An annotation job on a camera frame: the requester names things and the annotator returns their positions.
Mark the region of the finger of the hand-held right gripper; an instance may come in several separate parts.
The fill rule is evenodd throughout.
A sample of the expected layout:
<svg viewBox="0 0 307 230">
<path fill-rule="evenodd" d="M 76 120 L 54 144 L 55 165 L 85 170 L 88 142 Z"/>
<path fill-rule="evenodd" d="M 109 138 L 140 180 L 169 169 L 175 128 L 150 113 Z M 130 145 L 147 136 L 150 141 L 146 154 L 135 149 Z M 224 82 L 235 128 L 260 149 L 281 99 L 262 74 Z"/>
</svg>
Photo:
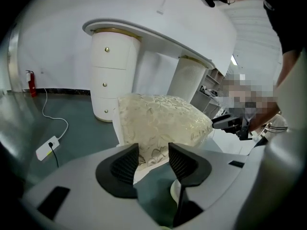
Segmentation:
<svg viewBox="0 0 307 230">
<path fill-rule="evenodd" d="M 233 114 L 225 114 L 225 115 L 221 115 L 218 117 L 215 117 L 212 119 L 212 123 L 213 124 L 219 124 L 219 123 L 224 123 L 224 122 L 229 122 L 229 121 L 233 121 L 233 120 L 237 120 L 238 117 L 234 116 Z"/>
<path fill-rule="evenodd" d="M 233 122 L 216 122 L 213 123 L 214 129 L 223 130 L 226 133 L 236 133 L 241 130 L 241 125 L 239 123 Z"/>
</svg>

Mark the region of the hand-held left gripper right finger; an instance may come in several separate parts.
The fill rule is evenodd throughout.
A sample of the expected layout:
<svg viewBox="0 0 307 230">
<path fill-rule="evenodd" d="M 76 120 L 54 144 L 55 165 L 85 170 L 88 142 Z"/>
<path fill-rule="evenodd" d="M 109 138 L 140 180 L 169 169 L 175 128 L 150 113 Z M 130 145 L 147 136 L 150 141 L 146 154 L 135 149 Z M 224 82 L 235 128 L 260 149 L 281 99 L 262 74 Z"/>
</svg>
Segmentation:
<svg viewBox="0 0 307 230">
<path fill-rule="evenodd" d="M 168 144 L 169 163 L 182 186 L 199 186 L 211 174 L 210 162 L 183 147 Z"/>
</svg>

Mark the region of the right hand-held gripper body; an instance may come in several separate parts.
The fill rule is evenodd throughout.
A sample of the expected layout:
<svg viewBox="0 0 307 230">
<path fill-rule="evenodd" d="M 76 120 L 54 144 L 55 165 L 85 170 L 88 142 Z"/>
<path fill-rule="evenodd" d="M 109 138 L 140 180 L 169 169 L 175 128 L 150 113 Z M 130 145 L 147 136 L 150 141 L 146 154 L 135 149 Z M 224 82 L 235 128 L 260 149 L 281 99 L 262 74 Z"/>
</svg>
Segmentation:
<svg viewBox="0 0 307 230">
<path fill-rule="evenodd" d="M 242 118 L 242 124 L 239 126 L 239 130 L 236 132 L 240 141 L 252 140 L 249 138 L 249 120 L 245 117 Z"/>
</svg>

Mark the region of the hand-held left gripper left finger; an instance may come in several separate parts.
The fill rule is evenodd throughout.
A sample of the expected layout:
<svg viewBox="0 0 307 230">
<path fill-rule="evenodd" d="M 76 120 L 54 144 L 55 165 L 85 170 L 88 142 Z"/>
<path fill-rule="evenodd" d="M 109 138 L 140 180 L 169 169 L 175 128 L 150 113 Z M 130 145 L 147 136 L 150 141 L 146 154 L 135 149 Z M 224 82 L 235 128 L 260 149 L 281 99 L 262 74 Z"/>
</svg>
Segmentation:
<svg viewBox="0 0 307 230">
<path fill-rule="evenodd" d="M 133 182 L 138 166 L 139 146 L 134 143 L 101 161 L 95 171 L 96 180 L 114 197 L 137 198 Z"/>
</svg>

